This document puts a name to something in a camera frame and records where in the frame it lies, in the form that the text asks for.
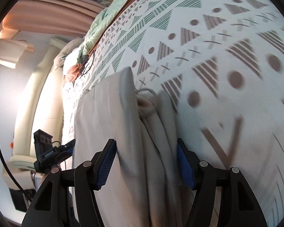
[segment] patterned bed sheet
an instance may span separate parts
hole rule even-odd
[[[189,148],[215,167],[239,167],[268,226],[279,223],[284,18],[269,0],[135,0],[106,30],[87,69],[92,61],[63,88],[63,143],[74,138],[84,90],[131,66],[137,90],[170,95],[179,137]]]

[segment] screw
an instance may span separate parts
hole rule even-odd
[[[90,162],[89,160],[84,161],[84,162],[83,162],[83,166],[84,166],[84,167],[89,167],[89,166],[91,166],[91,162]]]
[[[59,171],[59,168],[58,168],[58,167],[55,167],[55,168],[53,168],[53,169],[51,170],[51,172],[54,173],[54,174],[57,173],[58,171]]]
[[[208,163],[206,161],[202,160],[202,161],[200,161],[200,166],[206,167],[206,166],[208,166]]]
[[[231,168],[231,170],[234,172],[234,173],[239,173],[239,169],[238,168],[236,168],[236,167],[233,167],[233,168]]]

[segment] pink curtain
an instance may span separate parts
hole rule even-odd
[[[92,0],[19,0],[4,18],[3,27],[85,36],[103,8]]]

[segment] blue gripper pad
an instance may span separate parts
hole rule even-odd
[[[185,182],[191,189],[194,189],[196,186],[195,180],[193,178],[193,169],[191,168],[188,159],[182,149],[178,144],[177,148],[177,157],[178,157],[178,167],[180,174]]]
[[[114,141],[108,148],[108,151],[98,170],[98,178],[96,183],[97,188],[101,189],[101,187],[105,185],[109,171],[111,170],[111,166],[114,162],[116,153],[117,153],[117,143],[116,141]]]

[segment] gray cloth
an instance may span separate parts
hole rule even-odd
[[[165,92],[136,95],[129,67],[109,76],[79,100],[75,138],[75,167],[108,139],[117,141],[107,183],[95,192],[106,227],[183,226],[189,207],[181,203],[175,117]]]

